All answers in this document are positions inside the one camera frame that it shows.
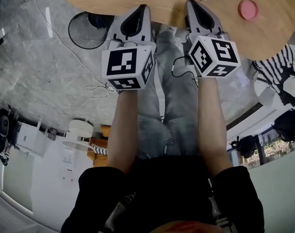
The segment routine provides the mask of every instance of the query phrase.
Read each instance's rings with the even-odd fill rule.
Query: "black shirt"
[[[245,167],[220,172],[212,188],[208,178],[200,156],[138,161],[129,175],[112,167],[90,168],[79,179],[75,207],[61,232],[110,232],[106,226],[143,233],[172,221],[215,224],[212,196],[238,232],[264,232],[262,204]]]

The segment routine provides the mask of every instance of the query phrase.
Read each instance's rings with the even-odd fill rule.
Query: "white cable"
[[[98,85],[98,86],[94,86],[94,85],[89,85],[89,86],[86,86],[85,87],[85,90],[86,91],[88,91],[88,92],[94,92],[94,91],[96,91],[97,89],[99,89],[99,88],[101,88],[101,89],[105,89],[106,91],[107,91],[107,95],[105,96],[105,97],[91,97],[91,98],[89,98],[89,99],[87,99],[82,105],[80,105],[80,106],[77,106],[77,107],[72,107],[72,106],[65,106],[64,105],[64,107],[69,107],[69,108],[73,108],[73,109],[77,109],[77,108],[80,108],[80,107],[82,107],[87,101],[89,101],[89,100],[91,100],[91,99],[102,99],[102,98],[107,98],[108,96],[109,96],[109,91],[112,91],[112,92],[115,92],[113,89],[111,89],[110,87],[107,87],[106,86],[106,83],[103,83],[103,82],[101,82],[100,80],[98,80],[96,77],[95,77],[95,75],[94,75],[94,73],[92,72],[92,70],[90,70],[87,66],[85,66],[84,65],[84,63],[79,59],[79,57],[75,54],[75,52],[74,51],[72,51],[68,46],[66,46],[63,42],[62,42],[62,40],[61,40],[61,38],[60,38],[60,36],[58,35],[58,33],[52,28],[52,26],[50,25],[50,23],[47,21],[47,19],[46,19],[46,17],[44,16],[44,14],[42,13],[42,11],[40,10],[40,8],[39,8],[39,6],[38,6],[38,4],[37,4],[37,1],[36,0],[34,0],[35,1],[35,4],[36,4],[36,7],[37,7],[37,10],[41,13],[41,15],[43,16],[43,18],[44,18],[44,20],[46,21],[46,23],[47,23],[47,26],[56,34],[56,36],[57,36],[57,38],[59,39],[59,41],[60,41],[60,43],[65,47],[65,48],[67,48],[75,57],[76,57],[76,59],[80,62],[80,64],[86,69],[86,70],[88,70],[91,74],[92,74],[92,76],[94,77],[94,79],[96,80],[96,81],[98,81],[100,84],[102,84],[102,85],[104,85],[104,86],[101,86],[101,85]],[[85,117],[85,116],[69,116],[69,115],[66,115],[65,114],[65,112],[61,109],[61,108],[58,108],[57,110],[56,110],[56,113],[58,114],[58,115],[60,115],[60,116],[66,116],[66,117],[70,117],[70,118],[76,118],[76,117],[78,117],[78,118],[86,118],[87,119],[87,117]]]

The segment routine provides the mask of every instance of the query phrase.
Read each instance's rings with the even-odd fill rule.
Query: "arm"
[[[129,193],[125,173],[137,152],[137,97],[137,91],[124,91],[118,96],[108,142],[108,167],[89,168],[81,175],[80,192],[62,233],[98,232],[124,194]]]
[[[226,153],[227,131],[216,80],[199,80],[198,88],[199,149],[212,177],[214,199],[238,232],[262,233],[263,207],[249,172],[243,166],[233,167]],[[246,198],[252,204],[247,208],[241,206],[241,201]]]
[[[226,125],[216,79],[198,81],[198,145],[212,177],[233,167],[226,153]]]
[[[118,96],[108,141],[108,166],[124,173],[131,168],[137,153],[137,104],[137,91],[124,91]]]

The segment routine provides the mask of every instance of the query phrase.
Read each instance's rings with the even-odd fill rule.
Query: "person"
[[[197,88],[191,73],[172,76],[181,52],[171,28],[159,33],[156,43],[163,122],[154,73],[144,90],[120,93],[107,167],[81,175],[75,207],[61,232],[220,233],[212,197],[238,232],[264,232],[249,172],[233,167],[227,156],[216,80],[199,79]],[[189,71],[182,59],[176,63],[175,76]]]

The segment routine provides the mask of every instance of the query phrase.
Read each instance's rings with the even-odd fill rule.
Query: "black cable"
[[[173,62],[173,67],[175,66],[175,63],[176,63],[177,60],[182,59],[182,58],[187,58],[187,57],[188,57],[188,56],[185,55],[185,56],[182,56],[182,57],[176,58],[176,59],[174,60],[174,62]],[[193,75],[193,80],[194,80],[194,82],[195,82],[195,84],[196,84],[196,86],[197,86],[197,88],[198,88],[198,83],[195,81],[196,77],[195,77],[195,75],[194,75],[193,72],[191,72],[191,71],[187,71],[187,72],[185,72],[185,73],[183,73],[183,74],[181,74],[181,75],[179,75],[179,76],[176,76],[176,75],[173,74],[173,69],[172,69],[171,74],[172,74],[172,76],[175,77],[175,78],[180,78],[180,77],[182,77],[183,75],[185,75],[185,74],[187,74],[187,73],[189,73],[189,72]]]
[[[185,40],[189,43],[191,43],[191,39],[190,39],[190,34],[188,33],[186,36],[185,36]]]
[[[3,103],[5,103],[7,106],[8,106],[8,108],[11,110],[12,108],[11,108],[11,106],[7,103],[7,102],[5,102],[4,100],[2,100],[2,99],[0,99]]]
[[[108,27],[107,27],[107,25],[105,24],[105,21],[99,16],[98,18],[100,19],[100,20],[102,20],[102,24],[104,25],[104,28],[106,29],[106,31],[105,31],[105,35],[104,35],[104,38],[103,38],[103,40],[102,40],[102,42],[99,44],[99,45],[97,45],[96,47],[93,47],[93,48],[85,48],[85,47],[82,47],[82,46],[80,46],[80,45],[78,45],[75,41],[74,41],[74,39],[72,38],[72,36],[71,36],[71,34],[70,34],[70,25],[71,25],[71,23],[76,19],[76,18],[78,18],[79,16],[81,16],[81,15],[83,15],[83,14],[89,14],[88,12],[81,12],[81,13],[78,13],[77,15],[75,15],[71,20],[70,20],[70,22],[69,22],[69,25],[68,25],[68,35],[69,35],[69,37],[70,37],[70,40],[74,43],[74,45],[76,45],[76,46],[78,46],[79,48],[81,48],[81,49],[86,49],[86,50],[92,50],[92,49],[97,49],[97,48],[99,48],[100,46],[102,46],[105,42],[106,42],[106,39],[107,39],[107,37],[108,37],[108,32],[109,32],[109,30],[108,30]]]

